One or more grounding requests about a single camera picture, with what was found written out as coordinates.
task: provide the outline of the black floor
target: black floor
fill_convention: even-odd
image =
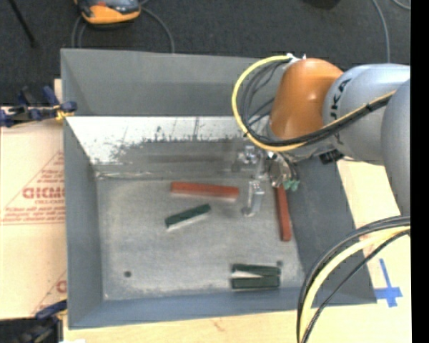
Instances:
[[[78,17],[72,0],[14,1],[37,47],[31,47],[9,1],[0,0],[0,105],[15,103],[22,86],[37,94],[60,75],[59,50],[72,45]],[[398,1],[410,5],[410,0]],[[177,53],[260,58],[292,52],[342,69],[410,64],[411,10],[393,0],[150,0],[146,7],[166,23]],[[88,28],[82,45],[170,50],[165,30],[149,14],[120,30]],[[0,342],[32,325],[0,322]]]

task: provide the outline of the blue clamp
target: blue clamp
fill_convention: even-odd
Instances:
[[[66,300],[62,300],[46,307],[35,315],[35,319],[40,321],[36,326],[15,337],[11,343],[42,343],[46,342],[51,335],[60,342],[63,339],[63,324],[57,314],[67,309]]]
[[[50,118],[62,119],[67,115],[73,114],[78,109],[75,101],[60,103],[56,94],[48,85],[43,88],[43,96],[50,107],[31,107],[30,102],[34,101],[34,98],[27,86],[22,88],[17,97],[17,106],[13,106],[6,111],[0,109],[0,126],[12,127],[17,124]]]

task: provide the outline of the blue tape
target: blue tape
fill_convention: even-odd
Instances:
[[[398,305],[397,299],[398,297],[402,297],[402,292],[399,287],[393,287],[391,281],[388,276],[388,271],[386,270],[385,261],[380,258],[380,265],[383,271],[383,276],[385,276],[386,280],[386,288],[374,289],[375,296],[377,299],[385,299],[388,303],[388,307],[396,307]]]

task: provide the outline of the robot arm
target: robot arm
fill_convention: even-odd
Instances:
[[[239,86],[263,64],[285,59],[262,60],[237,82],[232,108],[244,133],[258,147],[284,152],[293,161],[339,151],[384,165],[401,214],[410,214],[410,67],[371,64],[342,72],[324,60],[287,58],[269,119],[256,132],[238,113]],[[256,91],[253,85],[247,92]],[[240,107],[250,102],[246,96]]]

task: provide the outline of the gray tray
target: gray tray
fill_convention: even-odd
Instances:
[[[247,140],[230,116],[230,94],[256,60],[72,49],[61,55],[64,100],[80,104],[64,126],[69,326],[295,309],[305,272],[354,224],[337,167],[318,158],[299,164],[300,187],[288,194],[291,242],[280,241],[267,182],[261,211],[242,216],[254,169],[232,171]],[[235,202],[176,196],[169,192],[174,180],[236,186],[240,195]],[[205,203],[212,208],[207,217],[167,230],[166,217]],[[332,275],[318,298],[360,258]],[[234,263],[280,265],[280,288],[232,291]],[[363,269],[334,303],[374,301]]]

